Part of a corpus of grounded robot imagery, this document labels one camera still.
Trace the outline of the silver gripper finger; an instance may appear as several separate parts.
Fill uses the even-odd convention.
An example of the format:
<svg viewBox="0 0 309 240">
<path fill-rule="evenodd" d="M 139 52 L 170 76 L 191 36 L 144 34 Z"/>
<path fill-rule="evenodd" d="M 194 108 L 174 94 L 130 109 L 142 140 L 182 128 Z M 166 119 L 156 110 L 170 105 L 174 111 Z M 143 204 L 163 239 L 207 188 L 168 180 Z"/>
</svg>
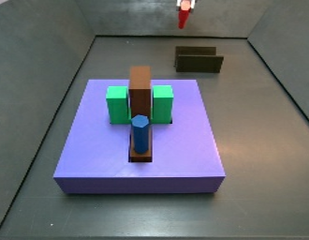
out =
<svg viewBox="0 0 309 240">
<path fill-rule="evenodd" d="M 179 8 L 180 8 L 180 1 L 182 1 L 182 0 L 175 0 L 175 9 L 179 9 Z"/>
<path fill-rule="evenodd" d="M 196 0 L 191 0 L 190 11 L 194 11 L 194 9 L 195 9 L 195 2 L 196 2 Z"/>
</svg>

